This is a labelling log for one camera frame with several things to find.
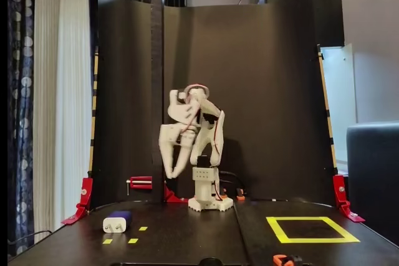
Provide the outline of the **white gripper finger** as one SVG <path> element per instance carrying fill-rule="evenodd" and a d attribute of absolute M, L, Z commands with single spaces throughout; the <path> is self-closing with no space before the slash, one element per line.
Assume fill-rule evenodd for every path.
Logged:
<path fill-rule="evenodd" d="M 173 177 L 178 177 L 183 172 L 188 161 L 190 160 L 191 150 L 192 150 L 192 147 L 184 147 L 183 146 L 180 148 L 176 166 L 172 172 Z"/>
<path fill-rule="evenodd" d="M 174 142 L 170 141 L 160 141 L 159 147 L 161 152 L 161 158 L 163 161 L 163 166 L 165 170 L 165 174 L 168 179 L 173 178 L 173 151 L 174 151 Z"/>

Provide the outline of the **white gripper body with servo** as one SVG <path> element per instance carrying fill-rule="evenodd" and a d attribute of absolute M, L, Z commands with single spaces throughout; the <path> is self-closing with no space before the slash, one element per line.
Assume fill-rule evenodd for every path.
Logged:
<path fill-rule="evenodd" d="M 159 135 L 159 146 L 165 144 L 180 145 L 184 148 L 191 148 L 196 136 L 195 126 L 188 126 L 181 123 L 161 125 Z"/>

